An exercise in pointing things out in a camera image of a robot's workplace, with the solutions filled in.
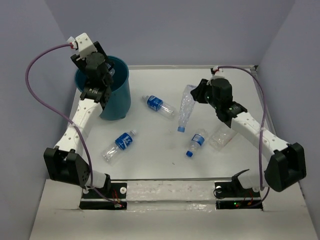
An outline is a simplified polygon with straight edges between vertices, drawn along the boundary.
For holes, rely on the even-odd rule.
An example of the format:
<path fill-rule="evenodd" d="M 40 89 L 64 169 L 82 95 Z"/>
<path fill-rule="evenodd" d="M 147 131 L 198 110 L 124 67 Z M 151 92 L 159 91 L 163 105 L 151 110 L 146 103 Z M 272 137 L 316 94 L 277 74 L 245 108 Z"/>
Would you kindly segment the tall crushed clear bottle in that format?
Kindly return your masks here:
<path fill-rule="evenodd" d="M 186 126 L 193 112 L 196 102 L 193 96 L 191 95 L 191 91 L 195 88 L 195 85 L 188 84 L 183 91 L 178 115 L 178 132 L 185 132 Z"/>

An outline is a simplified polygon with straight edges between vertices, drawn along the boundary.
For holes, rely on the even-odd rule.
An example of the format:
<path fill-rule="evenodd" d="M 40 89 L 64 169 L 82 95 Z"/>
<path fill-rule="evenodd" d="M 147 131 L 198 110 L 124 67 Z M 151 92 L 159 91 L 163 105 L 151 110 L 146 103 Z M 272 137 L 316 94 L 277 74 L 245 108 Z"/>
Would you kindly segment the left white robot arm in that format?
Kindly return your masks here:
<path fill-rule="evenodd" d="M 94 171 L 91 159 L 83 159 L 82 154 L 89 152 L 85 141 L 112 93 L 113 79 L 108 68 L 112 62 L 97 41 L 76 43 L 78 53 L 71 60 L 86 76 L 84 87 L 71 123 L 56 145 L 44 151 L 43 157 L 51 180 L 91 188 L 104 198 L 112 188 L 110 176 Z"/>

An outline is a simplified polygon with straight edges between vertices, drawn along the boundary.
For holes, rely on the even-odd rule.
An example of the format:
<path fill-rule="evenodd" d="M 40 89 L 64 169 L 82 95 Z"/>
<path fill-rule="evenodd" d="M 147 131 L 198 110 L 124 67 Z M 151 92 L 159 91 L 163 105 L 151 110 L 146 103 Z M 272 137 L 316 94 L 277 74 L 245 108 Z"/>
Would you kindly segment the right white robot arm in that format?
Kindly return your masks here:
<path fill-rule="evenodd" d="M 232 85 L 227 79 L 202 79 L 190 94 L 194 101 L 211 105 L 222 123 L 247 139 L 267 160 L 262 172 L 246 169 L 230 183 L 235 196 L 242 196 L 248 189 L 259 186 L 282 192 L 307 176 L 302 145 L 290 144 L 262 128 L 244 106 L 233 100 Z"/>

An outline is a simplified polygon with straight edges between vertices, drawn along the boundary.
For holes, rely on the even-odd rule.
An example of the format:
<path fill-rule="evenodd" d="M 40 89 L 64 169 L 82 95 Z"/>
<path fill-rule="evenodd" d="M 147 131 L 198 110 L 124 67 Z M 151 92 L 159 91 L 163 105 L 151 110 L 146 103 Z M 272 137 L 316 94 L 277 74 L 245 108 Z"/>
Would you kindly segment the Pocari bottle near left arm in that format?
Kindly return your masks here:
<path fill-rule="evenodd" d="M 119 154 L 132 145 L 137 133 L 138 132 L 136 130 L 130 130 L 121 134 L 102 152 L 102 157 L 109 164 L 112 164 Z"/>

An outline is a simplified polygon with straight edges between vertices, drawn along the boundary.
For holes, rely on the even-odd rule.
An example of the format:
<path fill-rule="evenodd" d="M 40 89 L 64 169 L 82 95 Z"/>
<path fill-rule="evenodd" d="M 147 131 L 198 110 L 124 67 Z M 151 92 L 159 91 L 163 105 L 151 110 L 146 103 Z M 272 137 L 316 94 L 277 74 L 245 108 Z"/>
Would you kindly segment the Pocari bottle white cap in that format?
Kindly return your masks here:
<path fill-rule="evenodd" d="M 161 98 L 155 95 L 143 95 L 141 98 L 148 108 L 159 113 L 163 117 L 172 120 L 176 116 L 176 109 Z"/>

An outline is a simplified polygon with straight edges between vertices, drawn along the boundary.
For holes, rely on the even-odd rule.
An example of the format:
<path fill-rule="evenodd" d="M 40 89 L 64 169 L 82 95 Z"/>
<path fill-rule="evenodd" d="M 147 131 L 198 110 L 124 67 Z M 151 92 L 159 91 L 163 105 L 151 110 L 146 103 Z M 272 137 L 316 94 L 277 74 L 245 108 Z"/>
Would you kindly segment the clear capless bottle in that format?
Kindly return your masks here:
<path fill-rule="evenodd" d="M 107 68 L 108 68 L 108 73 L 110 74 L 111 77 L 114 76 L 115 74 L 115 64 L 112 62 L 112 63 L 107 63 L 106 64 Z"/>

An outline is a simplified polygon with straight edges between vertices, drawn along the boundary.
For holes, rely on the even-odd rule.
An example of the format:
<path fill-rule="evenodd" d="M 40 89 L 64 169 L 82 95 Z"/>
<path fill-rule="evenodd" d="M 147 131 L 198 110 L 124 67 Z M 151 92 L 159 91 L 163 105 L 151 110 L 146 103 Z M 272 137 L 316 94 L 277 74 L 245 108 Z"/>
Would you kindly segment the small blue label bottle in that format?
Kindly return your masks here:
<path fill-rule="evenodd" d="M 205 140 L 208 138 L 208 132 L 203 129 L 197 129 L 190 140 L 189 146 L 185 155 L 189 158 L 192 158 L 195 153 L 197 153 L 205 143 Z"/>

